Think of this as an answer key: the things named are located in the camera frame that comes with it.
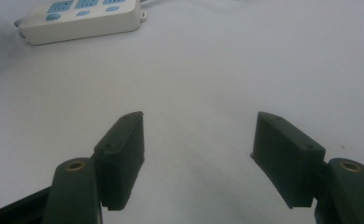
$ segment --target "white power strip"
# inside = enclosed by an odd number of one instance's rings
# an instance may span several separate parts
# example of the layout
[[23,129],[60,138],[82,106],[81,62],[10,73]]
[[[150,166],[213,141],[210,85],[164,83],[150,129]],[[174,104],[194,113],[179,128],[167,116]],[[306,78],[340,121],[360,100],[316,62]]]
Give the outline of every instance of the white power strip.
[[64,0],[35,8],[18,27],[40,45],[133,31],[146,19],[139,0]]

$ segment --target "white table surface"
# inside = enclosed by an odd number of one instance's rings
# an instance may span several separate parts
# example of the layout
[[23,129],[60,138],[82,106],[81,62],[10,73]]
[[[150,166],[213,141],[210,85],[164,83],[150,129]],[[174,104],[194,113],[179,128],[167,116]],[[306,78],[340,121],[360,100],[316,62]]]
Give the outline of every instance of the white table surface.
[[0,207],[137,110],[146,162],[105,224],[314,224],[249,158],[259,111],[364,164],[364,0],[148,0],[135,32],[25,44],[51,2],[0,0]]

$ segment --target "screw hole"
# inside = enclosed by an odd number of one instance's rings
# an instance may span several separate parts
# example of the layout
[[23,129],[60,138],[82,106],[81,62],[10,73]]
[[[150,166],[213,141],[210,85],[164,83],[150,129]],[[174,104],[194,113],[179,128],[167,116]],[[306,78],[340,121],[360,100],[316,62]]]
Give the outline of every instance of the screw hole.
[[67,171],[77,171],[77,170],[80,170],[81,168],[83,168],[84,166],[85,166],[85,163],[83,161],[74,161],[66,167],[66,170]]
[[344,168],[344,170],[350,172],[359,173],[362,171],[362,168],[358,164],[355,164],[350,161],[341,161],[339,164],[340,166],[342,166],[342,168]]

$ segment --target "blue button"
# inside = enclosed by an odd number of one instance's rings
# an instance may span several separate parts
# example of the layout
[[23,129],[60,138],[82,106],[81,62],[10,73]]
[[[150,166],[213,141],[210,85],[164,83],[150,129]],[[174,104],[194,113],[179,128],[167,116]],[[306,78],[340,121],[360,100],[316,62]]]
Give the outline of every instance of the blue button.
[[86,16],[87,14],[89,14],[90,12],[89,11],[79,11],[77,13],[77,16]]
[[48,14],[48,16],[46,17],[46,21],[55,21],[58,20],[60,17],[61,15],[58,13]]
[[106,11],[116,11],[118,9],[119,9],[119,7],[109,7],[106,9]]

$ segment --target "power strip switch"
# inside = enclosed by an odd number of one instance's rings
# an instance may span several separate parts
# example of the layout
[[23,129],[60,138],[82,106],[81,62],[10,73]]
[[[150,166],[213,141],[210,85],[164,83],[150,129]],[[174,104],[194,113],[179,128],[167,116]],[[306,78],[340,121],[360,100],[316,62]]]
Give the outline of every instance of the power strip switch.
[[129,32],[147,19],[140,0],[66,0],[35,8],[18,24],[32,45]]

